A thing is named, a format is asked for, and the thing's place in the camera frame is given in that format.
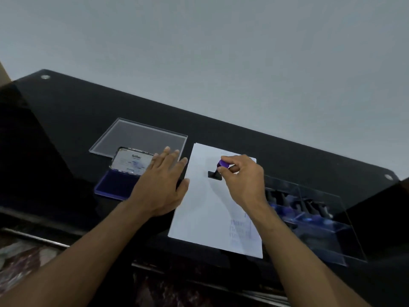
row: transparent acrylic lid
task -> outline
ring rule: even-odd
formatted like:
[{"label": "transparent acrylic lid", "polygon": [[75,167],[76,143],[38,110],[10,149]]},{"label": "transparent acrylic lid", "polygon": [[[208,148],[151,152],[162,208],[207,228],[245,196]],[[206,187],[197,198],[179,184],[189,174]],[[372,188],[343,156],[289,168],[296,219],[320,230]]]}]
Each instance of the transparent acrylic lid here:
[{"label": "transparent acrylic lid", "polygon": [[169,146],[173,151],[180,150],[181,155],[186,140],[187,135],[118,118],[89,151],[113,158],[121,146],[150,154],[159,153]]},{"label": "transparent acrylic lid", "polygon": [[266,198],[279,217],[327,262],[367,261],[339,196],[264,176]]}]

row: person's left hand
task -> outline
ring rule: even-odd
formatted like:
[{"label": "person's left hand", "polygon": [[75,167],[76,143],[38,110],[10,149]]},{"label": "person's left hand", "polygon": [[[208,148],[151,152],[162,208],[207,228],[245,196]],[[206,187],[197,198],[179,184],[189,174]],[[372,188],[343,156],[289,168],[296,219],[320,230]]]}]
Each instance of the person's left hand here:
[{"label": "person's left hand", "polygon": [[189,179],[184,179],[176,189],[176,183],[187,164],[183,158],[170,169],[173,161],[179,155],[179,150],[169,154],[167,146],[162,154],[155,154],[146,171],[135,184],[130,197],[126,200],[148,217],[156,217],[174,210],[189,187]]}]

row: hand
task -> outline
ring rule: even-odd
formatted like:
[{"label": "hand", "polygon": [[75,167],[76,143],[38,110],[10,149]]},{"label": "hand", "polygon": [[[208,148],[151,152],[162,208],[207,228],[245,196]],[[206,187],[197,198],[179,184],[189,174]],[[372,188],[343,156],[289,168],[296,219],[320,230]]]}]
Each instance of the hand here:
[{"label": "hand", "polygon": [[171,154],[169,151],[170,148],[167,146],[162,154],[155,154],[152,157],[151,163],[126,200],[148,217],[160,216],[174,210],[180,205],[189,187],[189,179],[184,179],[176,189],[176,183],[187,164],[187,158],[183,158],[170,169],[179,151]]},{"label": "hand", "polygon": [[266,203],[264,170],[247,155],[222,156],[222,160],[234,166],[218,167],[229,188],[233,200],[248,211],[254,205]]}]

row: person's right arm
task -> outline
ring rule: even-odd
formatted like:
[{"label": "person's right arm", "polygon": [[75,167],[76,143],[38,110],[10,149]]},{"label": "person's right arm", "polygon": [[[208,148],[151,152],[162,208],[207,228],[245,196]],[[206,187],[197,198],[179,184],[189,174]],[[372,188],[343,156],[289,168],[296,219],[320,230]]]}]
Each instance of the person's right arm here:
[{"label": "person's right arm", "polygon": [[369,306],[280,220],[268,205],[263,168],[246,155],[222,156],[218,167],[233,200],[253,221],[294,307]]}]

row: sheet of paper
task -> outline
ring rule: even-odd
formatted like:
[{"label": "sheet of paper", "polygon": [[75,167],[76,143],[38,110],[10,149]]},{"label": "sheet of paper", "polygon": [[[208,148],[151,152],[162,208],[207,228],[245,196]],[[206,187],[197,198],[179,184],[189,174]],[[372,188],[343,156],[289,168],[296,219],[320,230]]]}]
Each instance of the sheet of paper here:
[{"label": "sheet of paper", "polygon": [[236,153],[195,143],[186,170],[189,190],[177,207],[168,236],[235,253],[263,258],[253,222],[230,196],[224,179],[207,177],[221,155]]}]

